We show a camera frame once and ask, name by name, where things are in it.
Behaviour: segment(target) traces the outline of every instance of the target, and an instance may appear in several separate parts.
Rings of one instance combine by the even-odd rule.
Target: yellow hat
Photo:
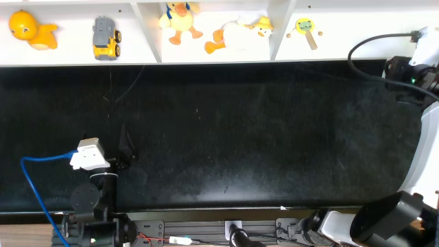
[[[260,27],[260,28],[263,28],[263,29],[271,29],[271,30],[274,29],[272,24],[270,23],[269,18],[266,17],[266,16],[262,16],[259,19],[258,23],[254,24],[253,26],[254,27]]]

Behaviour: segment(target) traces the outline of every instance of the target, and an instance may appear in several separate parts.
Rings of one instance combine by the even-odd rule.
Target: wooden handle
[[[307,41],[311,50],[317,49],[317,44],[314,41],[313,35],[311,34],[310,31],[305,32],[305,37],[307,37]]]

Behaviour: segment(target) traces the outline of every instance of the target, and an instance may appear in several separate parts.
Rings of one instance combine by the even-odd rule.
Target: toy truck wheel
[[[116,53],[116,57],[121,55],[121,48],[118,45],[116,45],[115,51],[116,51],[115,52]]]
[[[116,36],[116,39],[115,39],[116,42],[117,42],[117,43],[120,43],[120,42],[122,41],[122,34],[121,34],[121,32],[119,32],[119,31],[116,30],[116,33],[115,33],[115,34],[116,34],[116,35],[115,35],[115,36]]]

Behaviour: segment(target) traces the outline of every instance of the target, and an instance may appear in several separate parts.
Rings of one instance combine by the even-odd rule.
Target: white plush duck
[[[229,48],[234,50],[249,49],[258,44],[260,38],[268,38],[273,27],[266,16],[262,16],[254,25],[242,25],[238,22],[227,23],[220,30],[213,32],[215,42],[207,42],[204,49],[212,54],[217,49]]]

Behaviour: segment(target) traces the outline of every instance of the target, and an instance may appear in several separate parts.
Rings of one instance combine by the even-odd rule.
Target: blue cable
[[[40,203],[41,208],[43,209],[44,213],[46,214],[47,219],[49,219],[50,223],[54,227],[54,230],[55,230],[56,234],[58,235],[58,237],[61,239],[62,243],[66,247],[70,247],[70,244],[67,243],[67,240],[62,236],[60,230],[58,230],[58,227],[56,227],[56,224],[55,224],[54,220],[52,219],[52,217],[50,216],[48,210],[46,209],[46,206],[43,203],[43,199],[41,199],[40,194],[37,192],[37,190],[35,188],[35,185],[32,182],[32,180],[30,179],[29,173],[26,170],[25,161],[34,161],[34,162],[54,161],[54,160],[58,160],[58,159],[62,159],[62,158],[71,158],[73,156],[73,154],[76,153],[76,152],[77,151],[75,150],[75,151],[68,152],[66,154],[61,154],[61,155],[52,156],[52,157],[45,157],[45,158],[22,157],[21,160],[20,160],[21,169],[23,170],[23,173],[25,174],[26,179],[29,182],[30,187],[34,191],[36,199],[38,199],[38,202]]]

